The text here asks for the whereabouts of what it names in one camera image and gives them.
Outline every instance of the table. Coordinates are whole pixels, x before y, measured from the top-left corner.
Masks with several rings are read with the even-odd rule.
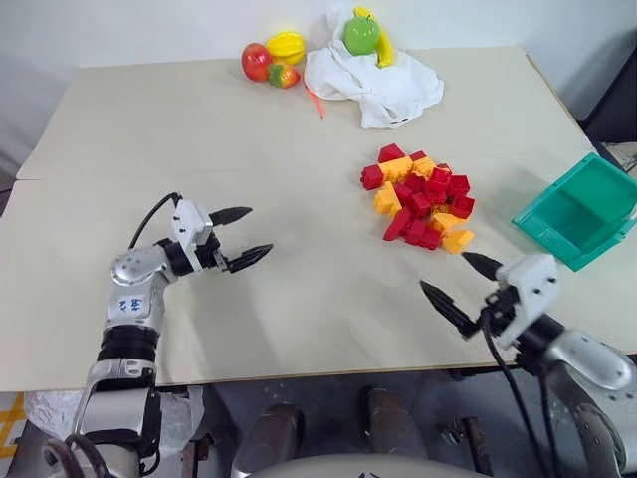
[[[518,47],[413,52],[443,103],[397,130],[363,130],[353,102],[320,120],[303,89],[245,81],[237,61],[79,70],[19,173],[0,220],[1,390],[77,388],[95,360],[110,261],[161,195],[210,211],[250,205],[220,230],[224,252],[273,242],[240,274],[206,272],[166,292],[159,384],[492,363],[422,295],[438,285],[474,317],[494,286],[459,257],[384,243],[386,217],[358,183],[378,149],[423,148],[470,176],[470,249],[502,261],[538,248],[513,215],[591,145]],[[141,244],[170,236],[169,210]],[[633,234],[574,274],[551,313],[626,352]]]

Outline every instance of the toy building block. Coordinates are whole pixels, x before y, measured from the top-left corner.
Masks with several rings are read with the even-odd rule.
[[[450,232],[442,238],[442,247],[451,254],[460,254],[474,236],[475,234],[471,231]]]
[[[382,178],[383,174],[378,164],[364,167],[360,173],[360,182],[362,182],[362,186],[367,190],[382,186]]]
[[[451,228],[457,226],[458,224],[464,224],[465,222],[467,222],[466,219],[461,219],[454,216],[453,214],[439,213],[431,216],[429,225],[432,229],[446,234],[447,231],[449,231]]]
[[[456,196],[451,203],[451,213],[461,219],[467,219],[474,210],[475,199],[469,196]]]
[[[419,176],[415,172],[410,172],[405,179],[405,186],[409,187],[412,191],[423,191],[425,190],[425,178]]]
[[[427,157],[427,154],[425,154],[425,152],[421,150],[421,151],[412,152],[411,154],[409,154],[409,157],[411,157],[413,161],[417,161],[418,159]]]
[[[395,216],[394,220],[391,221],[389,227],[385,231],[385,235],[382,236],[383,241],[393,241],[398,236],[402,236],[407,229],[407,225],[411,221],[411,212],[409,209],[400,210]]]
[[[471,186],[469,185],[469,179],[465,175],[452,174],[449,179],[449,185],[447,186],[448,196],[466,196]]]
[[[413,164],[414,161],[411,160],[411,157],[403,156],[378,164],[378,167],[380,167],[385,181],[398,182],[405,180],[407,174],[411,172]]]
[[[417,246],[422,240],[427,225],[422,221],[413,221],[405,232],[405,242],[412,246]]]
[[[420,236],[418,245],[431,251],[435,251],[442,241],[442,232],[432,229],[430,226],[425,227],[425,231]]]
[[[380,152],[378,153],[378,162],[391,161],[392,159],[398,159],[404,155],[405,153],[400,150],[396,143],[392,142],[380,149]]]
[[[429,179],[431,171],[436,167],[436,163],[429,156],[414,161],[413,170],[422,177]]]
[[[453,171],[451,170],[451,167],[449,167],[449,164],[447,164],[446,162],[441,162],[436,167],[447,171],[449,174],[453,174]]]
[[[402,209],[391,182],[385,181],[374,196],[374,209],[378,214],[389,214],[391,217]]]
[[[430,204],[446,204],[447,193],[445,191],[431,191],[425,185],[425,196]]]
[[[434,214],[440,214],[441,212],[445,214],[450,214],[451,204],[433,204],[429,212],[431,212],[432,216]]]
[[[440,167],[434,167],[425,185],[425,190],[434,192],[446,191],[451,180],[451,173]]]
[[[429,212],[431,204],[422,192],[417,192],[409,197],[407,207],[416,219],[422,219]]]
[[[414,193],[411,187],[408,187],[406,184],[401,183],[394,184],[394,191],[396,192],[396,196],[398,196],[398,200],[402,205],[404,205],[407,202],[407,199],[409,199],[409,196]]]

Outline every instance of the crumpled white cloth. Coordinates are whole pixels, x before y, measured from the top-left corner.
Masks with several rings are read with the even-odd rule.
[[[440,103],[444,83],[436,72],[406,53],[396,51],[390,67],[376,66],[376,53],[353,56],[342,42],[351,9],[327,12],[332,38],[327,47],[308,53],[306,85],[324,100],[352,99],[360,104],[361,126],[397,128]]]
[[[42,431],[64,440],[82,398],[80,390],[33,391],[25,394],[27,418]],[[188,386],[188,396],[161,394],[161,456],[181,453],[203,417],[203,388]]]

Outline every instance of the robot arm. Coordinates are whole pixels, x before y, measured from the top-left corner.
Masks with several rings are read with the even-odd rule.
[[[163,326],[163,291],[181,276],[210,268],[235,273],[270,252],[272,245],[258,246],[234,260],[221,252],[213,227],[250,211],[236,207],[208,215],[201,206],[179,199],[172,218],[177,242],[163,239],[113,261],[102,345],[73,434],[66,444],[52,440],[45,448],[51,477],[92,476],[93,470],[97,476],[131,478],[154,471],[160,459],[155,350]],[[153,456],[155,464],[146,469],[142,460]]]
[[[499,289],[474,323],[443,291],[421,282],[434,308],[465,339],[488,320],[498,344],[519,351],[523,369],[544,374],[573,417],[591,476],[637,471],[637,368],[622,352],[544,313],[558,294],[552,256],[525,256],[509,266],[481,254],[463,256]]]

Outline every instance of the teal container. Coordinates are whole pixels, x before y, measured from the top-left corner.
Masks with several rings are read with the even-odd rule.
[[[512,222],[578,271],[626,237],[636,204],[637,181],[591,152]]]

